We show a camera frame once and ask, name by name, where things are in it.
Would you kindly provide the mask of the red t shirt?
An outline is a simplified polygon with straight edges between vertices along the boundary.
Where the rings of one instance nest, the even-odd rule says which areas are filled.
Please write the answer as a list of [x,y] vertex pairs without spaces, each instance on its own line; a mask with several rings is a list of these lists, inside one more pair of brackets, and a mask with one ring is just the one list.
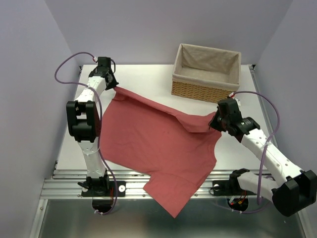
[[189,115],[117,87],[103,114],[105,159],[148,174],[148,193],[177,217],[216,165],[213,114]]

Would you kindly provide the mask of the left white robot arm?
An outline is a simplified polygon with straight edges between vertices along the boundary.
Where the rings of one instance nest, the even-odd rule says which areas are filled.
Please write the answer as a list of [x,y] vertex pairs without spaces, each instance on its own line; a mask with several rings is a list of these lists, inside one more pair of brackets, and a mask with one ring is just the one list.
[[87,167],[84,182],[79,182],[84,196],[105,196],[110,193],[107,170],[100,156],[99,138],[102,128],[103,91],[118,85],[114,77],[115,63],[109,57],[98,57],[82,93],[66,104],[68,131],[81,148]]

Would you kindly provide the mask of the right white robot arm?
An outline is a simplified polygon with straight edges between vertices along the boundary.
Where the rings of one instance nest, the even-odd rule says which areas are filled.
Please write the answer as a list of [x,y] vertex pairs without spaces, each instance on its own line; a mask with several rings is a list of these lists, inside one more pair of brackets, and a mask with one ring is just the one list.
[[243,118],[233,98],[221,100],[209,126],[228,132],[249,149],[269,170],[272,179],[262,178],[248,169],[234,170],[228,180],[216,181],[215,196],[240,195],[243,191],[259,195],[273,203],[289,217],[317,200],[317,176],[293,164],[279,149],[268,142],[260,125],[251,117]]

